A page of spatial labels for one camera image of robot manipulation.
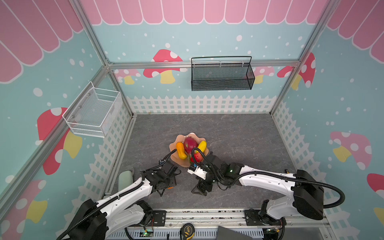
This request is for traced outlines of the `red fake strawberry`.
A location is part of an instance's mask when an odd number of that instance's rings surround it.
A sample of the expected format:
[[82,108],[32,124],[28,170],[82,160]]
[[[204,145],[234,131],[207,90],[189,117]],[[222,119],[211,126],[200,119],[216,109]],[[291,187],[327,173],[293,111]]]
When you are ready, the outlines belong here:
[[203,156],[199,153],[196,152],[191,158],[190,161],[191,163],[201,163],[204,160]]

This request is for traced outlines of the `orange-yellow fake mango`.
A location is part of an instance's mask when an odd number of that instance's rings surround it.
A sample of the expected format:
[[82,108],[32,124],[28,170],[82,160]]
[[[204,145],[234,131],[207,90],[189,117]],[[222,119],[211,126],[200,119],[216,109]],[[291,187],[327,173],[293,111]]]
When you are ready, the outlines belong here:
[[185,151],[185,148],[184,148],[184,143],[178,142],[176,144],[176,150],[177,150],[177,153],[178,153],[178,157],[181,160],[187,159],[188,155],[186,154],[186,151]]

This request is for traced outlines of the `yellow fake lemon fruit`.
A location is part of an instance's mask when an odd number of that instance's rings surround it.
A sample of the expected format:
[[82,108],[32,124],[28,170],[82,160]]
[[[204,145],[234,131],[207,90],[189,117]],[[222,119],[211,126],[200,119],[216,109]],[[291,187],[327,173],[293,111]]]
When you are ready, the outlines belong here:
[[198,145],[198,149],[204,153],[207,149],[207,142],[206,141],[201,141]]

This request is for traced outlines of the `magenta fake dragon fruit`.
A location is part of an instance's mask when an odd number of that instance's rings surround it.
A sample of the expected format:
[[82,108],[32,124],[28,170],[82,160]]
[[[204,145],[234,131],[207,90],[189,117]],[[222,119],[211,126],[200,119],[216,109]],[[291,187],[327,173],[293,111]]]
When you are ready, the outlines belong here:
[[199,145],[196,142],[196,140],[192,137],[186,137],[183,143],[184,143],[184,148],[185,148],[187,155],[190,155],[192,153],[193,149],[197,148]]

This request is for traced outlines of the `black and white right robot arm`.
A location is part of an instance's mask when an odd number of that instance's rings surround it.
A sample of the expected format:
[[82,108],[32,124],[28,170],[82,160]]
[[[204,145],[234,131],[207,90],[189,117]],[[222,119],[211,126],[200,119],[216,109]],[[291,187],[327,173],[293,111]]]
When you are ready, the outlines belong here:
[[297,214],[319,221],[323,219],[325,209],[338,207],[346,199],[342,190],[315,181],[306,171],[273,173],[238,163],[226,164],[215,155],[205,156],[198,148],[192,150],[188,172],[199,179],[193,194],[206,196],[213,185],[222,191],[238,185],[281,194],[282,197],[277,200],[263,201],[259,219],[265,225]]

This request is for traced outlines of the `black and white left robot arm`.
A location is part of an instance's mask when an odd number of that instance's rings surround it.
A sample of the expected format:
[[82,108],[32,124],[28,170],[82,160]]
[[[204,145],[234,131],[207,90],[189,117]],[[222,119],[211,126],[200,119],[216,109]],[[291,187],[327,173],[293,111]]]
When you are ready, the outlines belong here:
[[102,200],[82,203],[59,240],[104,240],[109,235],[131,225],[146,225],[153,209],[143,200],[177,185],[177,167],[169,161],[172,150],[158,166],[141,171],[140,178],[118,193]]

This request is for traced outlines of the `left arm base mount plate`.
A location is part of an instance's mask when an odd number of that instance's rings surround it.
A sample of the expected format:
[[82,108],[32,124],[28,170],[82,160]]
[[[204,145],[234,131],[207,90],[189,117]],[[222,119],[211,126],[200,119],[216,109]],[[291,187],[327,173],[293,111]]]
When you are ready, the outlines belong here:
[[143,227],[164,227],[166,222],[166,216],[166,211],[145,212],[145,215],[139,225]]

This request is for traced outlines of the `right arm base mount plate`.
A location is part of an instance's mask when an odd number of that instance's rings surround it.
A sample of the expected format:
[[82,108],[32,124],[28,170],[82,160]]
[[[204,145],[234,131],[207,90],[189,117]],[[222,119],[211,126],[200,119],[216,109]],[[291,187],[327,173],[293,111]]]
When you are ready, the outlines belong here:
[[276,220],[267,214],[262,214],[260,210],[248,209],[244,211],[247,226],[286,226],[284,218]]

